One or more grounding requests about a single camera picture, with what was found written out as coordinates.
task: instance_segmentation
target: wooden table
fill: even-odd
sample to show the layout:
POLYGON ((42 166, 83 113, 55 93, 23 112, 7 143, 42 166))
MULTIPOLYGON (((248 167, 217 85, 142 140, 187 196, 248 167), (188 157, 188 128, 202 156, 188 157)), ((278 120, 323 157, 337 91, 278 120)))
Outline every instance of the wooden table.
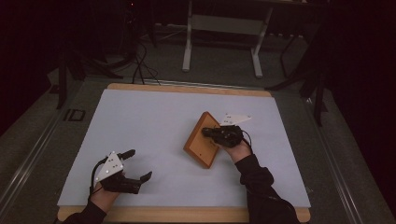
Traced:
MULTIPOLYGON (((170 91, 189 93, 211 93, 271 97, 267 91, 226 90, 210 88, 149 86, 132 84, 110 84, 111 90, 170 91)), ((81 212, 84 206, 60 206, 58 219, 63 221, 74 213, 81 212)), ((308 208, 296 207, 301 222, 310 219, 308 208)), ((117 207, 107 214, 107 222, 248 222, 248 210, 242 207, 117 207)))

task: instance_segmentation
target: black cable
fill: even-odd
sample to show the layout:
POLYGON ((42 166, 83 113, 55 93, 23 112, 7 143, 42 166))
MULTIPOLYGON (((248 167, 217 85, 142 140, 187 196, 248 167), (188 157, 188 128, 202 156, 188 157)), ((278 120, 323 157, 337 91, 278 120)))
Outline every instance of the black cable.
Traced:
POLYGON ((97 189, 96 191, 94 191, 91 195, 95 194, 97 191, 101 190, 103 187, 100 187, 99 189, 97 189))
POLYGON ((251 146, 250 135, 247 132, 243 131, 243 130, 242 130, 242 132, 245 133, 247 135, 247 137, 248 137, 248 140, 246 140, 245 138, 243 138, 242 140, 248 145, 248 147, 250 149, 250 153, 253 154, 253 147, 251 146))
POLYGON ((93 179, 94 179, 94 176, 95 176, 95 173, 96 173, 96 169, 97 169, 101 164, 105 163, 106 160, 107 160, 107 158, 108 158, 108 157, 105 157, 104 159, 102 159, 101 161, 99 161, 99 162, 95 165, 95 167, 93 168, 93 170, 92 170, 92 174, 91 174, 91 186, 90 186, 90 196, 91 196, 92 193, 93 193, 93 188, 94 188, 93 179))
POLYGON ((160 81, 159 81, 158 78, 157 78, 157 76, 158 76, 158 71, 155 70, 155 69, 153 69, 153 68, 148 67, 148 66, 146 65, 146 63, 143 62, 143 61, 142 61, 142 64, 143 64, 143 66, 146 67, 146 70, 148 71, 148 73, 150 74, 150 76, 151 76, 152 78, 155 79, 155 81, 158 83, 158 85, 161 86, 161 83, 160 83, 160 81))
POLYGON ((139 60, 138 60, 138 58, 137 58, 137 56, 136 56, 137 67, 136 67, 136 69, 134 70, 134 75, 132 76, 132 84, 134 84, 134 78, 136 77, 137 71, 139 70, 140 73, 141 73, 140 66, 141 66, 141 63, 145 60, 146 54, 147 54, 147 52, 148 52, 148 50, 146 49, 146 47, 145 47, 142 43, 140 43, 140 41, 137 41, 137 44, 139 44, 139 45, 141 45, 141 46, 143 47, 143 49, 144 49, 144 54, 143 54, 143 57, 142 57, 142 59, 141 59, 140 62, 139 62, 139 60))

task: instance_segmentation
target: black stand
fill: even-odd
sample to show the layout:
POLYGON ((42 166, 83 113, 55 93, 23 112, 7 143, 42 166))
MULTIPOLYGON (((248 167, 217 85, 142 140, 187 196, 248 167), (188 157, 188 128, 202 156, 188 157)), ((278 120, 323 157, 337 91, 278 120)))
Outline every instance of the black stand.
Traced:
POLYGON ((323 91, 325 87, 326 77, 329 74, 329 58, 325 56, 322 36, 316 35, 306 50, 303 58, 300 60, 297 67, 294 69, 290 78, 272 87, 265 87, 268 91, 279 91, 295 82, 305 80, 304 85, 300 88, 300 95, 302 97, 310 97, 315 89, 316 100, 314 107, 314 118, 319 126, 321 126, 320 112, 323 107, 323 91))
MULTIPOLYGON (((134 57, 129 55, 122 63, 116 63, 116 66, 123 65, 131 61, 134 57)), ((85 79, 85 72, 82 63, 87 64, 88 66, 92 67, 97 72, 103 74, 106 77, 111 78, 123 78, 119 75, 112 73, 109 69, 105 66, 97 63, 93 59, 88 58, 83 53, 78 50, 73 49, 71 44, 64 44, 61 48, 61 52, 59 54, 59 101, 57 109, 62 108, 64 102, 67 99, 67 69, 70 71, 73 79, 76 80, 84 80, 85 79)))

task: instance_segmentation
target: metal frame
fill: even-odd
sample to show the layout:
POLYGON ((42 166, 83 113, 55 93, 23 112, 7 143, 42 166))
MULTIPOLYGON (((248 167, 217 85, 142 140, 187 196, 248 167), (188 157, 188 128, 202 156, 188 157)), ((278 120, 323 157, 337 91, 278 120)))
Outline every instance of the metal frame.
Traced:
POLYGON ((259 51, 262 47, 262 41, 265 37, 265 32, 268 27, 269 20, 273 8, 269 7, 265 15, 264 21, 244 20, 235 18, 214 17, 205 15, 192 14, 192 0, 189 2, 189 14, 187 19, 187 42, 184 51, 183 72, 190 71, 191 63, 191 32, 194 30, 207 30, 225 33, 235 33, 244 35, 257 35, 258 41, 251 51, 251 58, 253 61, 254 73, 258 78, 262 77, 262 67, 259 59, 259 51))

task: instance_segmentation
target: desk leg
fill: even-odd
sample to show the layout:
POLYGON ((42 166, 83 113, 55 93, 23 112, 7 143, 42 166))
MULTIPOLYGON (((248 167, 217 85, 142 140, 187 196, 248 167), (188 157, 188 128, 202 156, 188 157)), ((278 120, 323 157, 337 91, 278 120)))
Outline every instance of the desk leg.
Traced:
POLYGON ((262 78, 262 67, 260 65, 259 51, 262 47, 262 41, 264 40, 265 32, 271 19, 272 12, 273 8, 268 8, 267 14, 265 15, 265 21, 262 23, 262 30, 260 31, 259 40, 257 41, 256 48, 251 49, 251 58, 253 60, 254 74, 257 78, 262 78))
POLYGON ((187 18, 187 43, 186 43, 186 49, 184 50, 184 60, 183 60, 183 67, 182 67, 183 72, 190 71, 191 30, 192 30, 191 20, 192 20, 192 1, 190 0, 190 2, 189 2, 189 16, 187 18))

